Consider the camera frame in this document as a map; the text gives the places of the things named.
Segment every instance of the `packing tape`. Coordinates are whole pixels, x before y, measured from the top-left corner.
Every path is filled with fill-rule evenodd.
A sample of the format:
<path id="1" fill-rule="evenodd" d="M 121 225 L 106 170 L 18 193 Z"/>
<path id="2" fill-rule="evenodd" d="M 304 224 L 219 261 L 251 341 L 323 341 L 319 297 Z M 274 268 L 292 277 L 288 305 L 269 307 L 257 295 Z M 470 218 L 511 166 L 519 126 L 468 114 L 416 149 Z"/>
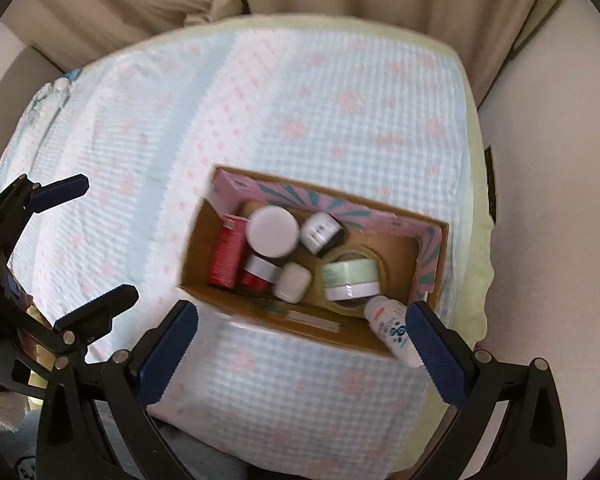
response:
<path id="1" fill-rule="evenodd" d="M 331 264 L 326 264 L 322 268 L 322 284 L 324 288 L 379 281 L 378 264 L 376 264 L 373 258 L 365 257 L 358 260 L 339 260 Z"/>
<path id="2" fill-rule="evenodd" d="M 365 317 L 366 298 L 362 298 L 360 300 L 350 300 L 344 304 L 337 304 L 333 301 L 329 301 L 324 295 L 324 282 L 322 279 L 324 266 L 332 264 L 333 262 L 353 261 L 360 260 L 362 258 L 369 258 L 376 262 L 376 269 L 378 271 L 381 289 L 380 294 L 384 294 L 386 290 L 387 277 L 384 270 L 384 264 L 382 263 L 380 256 L 375 254 L 370 249 L 360 245 L 343 245 L 336 247 L 325 254 L 315 270 L 314 283 L 312 287 L 315 297 L 320 298 L 320 307 L 326 310 L 331 310 L 332 312 L 336 312 L 338 314 L 342 314 L 343 316 Z"/>

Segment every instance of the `white bottle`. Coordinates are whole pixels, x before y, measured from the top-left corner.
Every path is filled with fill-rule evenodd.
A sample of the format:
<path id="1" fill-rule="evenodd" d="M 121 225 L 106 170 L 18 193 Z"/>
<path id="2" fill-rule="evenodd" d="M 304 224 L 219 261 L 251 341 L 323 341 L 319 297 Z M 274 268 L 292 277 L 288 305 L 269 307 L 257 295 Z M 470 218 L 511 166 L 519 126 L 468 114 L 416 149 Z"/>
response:
<path id="1" fill-rule="evenodd" d="M 385 296 L 371 298 L 365 306 L 365 318 L 378 339 L 409 368 L 418 368 L 422 360 L 407 336 L 406 314 L 406 306 Z"/>

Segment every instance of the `pink pattern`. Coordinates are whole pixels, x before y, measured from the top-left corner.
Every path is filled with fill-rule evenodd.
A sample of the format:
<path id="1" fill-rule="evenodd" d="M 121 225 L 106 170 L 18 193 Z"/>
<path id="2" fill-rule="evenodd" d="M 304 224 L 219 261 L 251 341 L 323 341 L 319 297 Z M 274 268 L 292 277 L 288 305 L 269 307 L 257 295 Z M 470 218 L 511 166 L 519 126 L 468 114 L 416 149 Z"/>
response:
<path id="1" fill-rule="evenodd" d="M 392 405 L 391 408 L 392 410 L 394 410 L 395 413 L 400 413 L 402 410 L 404 410 L 406 407 L 406 403 L 404 402 L 404 400 L 396 400 Z"/>
<path id="2" fill-rule="evenodd" d="M 356 38 L 351 41 L 351 48 L 357 52 L 360 50 L 364 50 L 366 47 L 366 39 L 365 38 Z"/>
<path id="3" fill-rule="evenodd" d="M 381 460 L 386 455 L 386 452 L 386 444 L 383 441 L 378 440 L 368 447 L 365 455 L 371 460 Z"/>
<path id="4" fill-rule="evenodd" d="M 427 68 L 433 68 L 436 65 L 436 58 L 431 54 L 418 54 L 418 63 Z"/>
<path id="5" fill-rule="evenodd" d="M 278 446 L 288 447 L 293 444 L 293 441 L 296 438 L 296 434 L 293 430 L 288 430 L 287 428 L 279 427 L 275 428 L 271 432 L 271 441 Z"/>
<path id="6" fill-rule="evenodd" d="M 139 125 L 140 125 L 140 121 L 137 118 L 132 117 L 130 119 L 123 121 L 122 129 L 124 131 L 128 132 L 129 130 L 131 130 L 133 128 L 137 128 Z"/>
<path id="7" fill-rule="evenodd" d="M 282 126 L 282 131 L 289 140 L 301 140 L 304 137 L 304 124 L 299 120 L 289 119 Z"/>
<path id="8" fill-rule="evenodd" d="M 328 478 L 337 472 L 337 466 L 327 458 L 321 458 L 311 464 L 307 470 L 309 478 Z"/>
<path id="9" fill-rule="evenodd" d="M 382 202 L 387 202 L 391 196 L 391 186 L 381 186 L 378 188 L 378 196 Z"/>
<path id="10" fill-rule="evenodd" d="M 340 387 L 343 392 L 359 399 L 365 392 L 365 373 L 362 370 L 350 368 L 340 376 Z"/>
<path id="11" fill-rule="evenodd" d="M 106 192 L 101 191 L 98 193 L 98 203 L 100 205 L 106 205 L 106 203 L 108 201 L 109 201 L 109 195 Z"/>
<path id="12" fill-rule="evenodd" d="M 232 356 L 231 365 L 237 371 L 245 372 L 256 365 L 256 358 L 252 352 L 241 349 Z"/>
<path id="13" fill-rule="evenodd" d="M 160 67 L 162 73 L 167 74 L 175 68 L 175 63 L 171 59 L 163 57 L 158 61 L 158 67 Z"/>
<path id="14" fill-rule="evenodd" d="M 392 132 L 390 134 L 378 136 L 376 142 L 380 148 L 388 148 L 394 152 L 404 144 L 404 139 L 395 132 Z"/>
<path id="15" fill-rule="evenodd" d="M 334 158 L 342 158 L 343 156 L 345 156 L 346 154 L 346 149 L 344 146 L 335 146 L 333 151 L 331 152 L 331 155 L 334 156 Z"/>
<path id="16" fill-rule="evenodd" d="M 362 96 L 352 92 L 340 94 L 338 96 L 340 108 L 347 112 L 359 112 L 362 110 Z"/>
<path id="17" fill-rule="evenodd" d="M 135 182 L 136 180 L 133 178 L 133 176 L 129 175 L 125 177 L 120 186 L 120 191 L 122 191 L 125 194 L 132 194 L 134 192 Z"/>
<path id="18" fill-rule="evenodd" d="M 301 394 L 302 392 L 304 392 L 306 390 L 306 388 L 307 388 L 306 381 L 300 379 L 295 387 L 296 394 Z"/>
<path id="19" fill-rule="evenodd" d="M 404 63 L 392 62 L 387 66 L 389 72 L 391 72 L 396 77 L 404 77 L 407 73 L 406 68 L 404 67 Z"/>
<path id="20" fill-rule="evenodd" d="M 321 52 L 314 52 L 306 57 L 307 63 L 310 66 L 322 66 L 327 57 Z"/>
<path id="21" fill-rule="evenodd" d="M 339 428 L 334 428 L 332 430 L 327 430 L 324 432 L 324 437 L 328 440 L 333 440 L 340 434 Z"/>
<path id="22" fill-rule="evenodd" d="M 427 131 L 431 137 L 439 137 L 442 135 L 442 122 L 437 117 L 432 117 L 429 119 L 429 123 L 427 124 Z"/>
<path id="23" fill-rule="evenodd" d="M 155 107 L 158 110 L 160 110 L 160 111 L 164 111 L 164 110 L 166 110 L 169 107 L 169 105 L 171 103 L 173 103 L 173 96 L 172 95 L 167 95 L 167 96 L 163 97 L 162 99 L 160 99 L 156 103 Z"/>

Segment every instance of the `label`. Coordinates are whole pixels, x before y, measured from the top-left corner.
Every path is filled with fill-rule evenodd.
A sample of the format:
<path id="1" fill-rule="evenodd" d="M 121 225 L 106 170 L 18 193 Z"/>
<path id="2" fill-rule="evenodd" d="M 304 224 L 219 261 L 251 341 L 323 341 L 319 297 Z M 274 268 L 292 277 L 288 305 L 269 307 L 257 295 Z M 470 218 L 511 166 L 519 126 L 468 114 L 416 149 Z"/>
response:
<path id="1" fill-rule="evenodd" d="M 308 314 L 303 314 L 297 310 L 290 310 L 287 312 L 286 318 L 290 321 L 295 321 L 296 323 L 302 323 L 303 325 L 327 330 L 328 332 L 340 332 L 339 323 L 329 321 L 328 319 L 322 319 L 321 317 L 309 316 Z"/>
<path id="2" fill-rule="evenodd" d="M 224 224 L 220 229 L 209 267 L 209 283 L 234 288 L 247 243 L 246 227 L 248 223 L 246 218 L 233 215 L 224 216 Z"/>
<path id="3" fill-rule="evenodd" d="M 300 241 L 312 254 L 317 254 L 342 229 L 331 215 L 320 211 L 311 215 L 300 234 Z"/>
<path id="4" fill-rule="evenodd" d="M 324 288 L 379 281 L 378 264 L 371 258 L 333 262 L 322 269 Z"/>

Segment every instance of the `blue checkered sheet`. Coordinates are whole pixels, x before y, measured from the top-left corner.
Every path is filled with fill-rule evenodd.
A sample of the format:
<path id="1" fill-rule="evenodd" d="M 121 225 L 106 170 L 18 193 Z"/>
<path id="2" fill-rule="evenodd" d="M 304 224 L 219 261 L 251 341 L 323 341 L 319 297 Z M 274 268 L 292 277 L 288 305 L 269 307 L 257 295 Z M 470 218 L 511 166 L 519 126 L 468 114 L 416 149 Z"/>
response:
<path id="1" fill-rule="evenodd" d="M 13 253 L 49 321 L 131 283 L 141 299 L 90 358 L 131 348 L 186 294 L 192 218 L 215 163 L 332 187 L 450 224 L 439 314 L 462 280 L 472 200 L 462 67 L 447 48 L 293 27 L 176 32 L 41 89 L 0 162 L 90 192 L 34 216 Z M 385 478 L 430 384 L 424 368 L 231 319 L 212 306 L 151 412 L 257 466 Z"/>

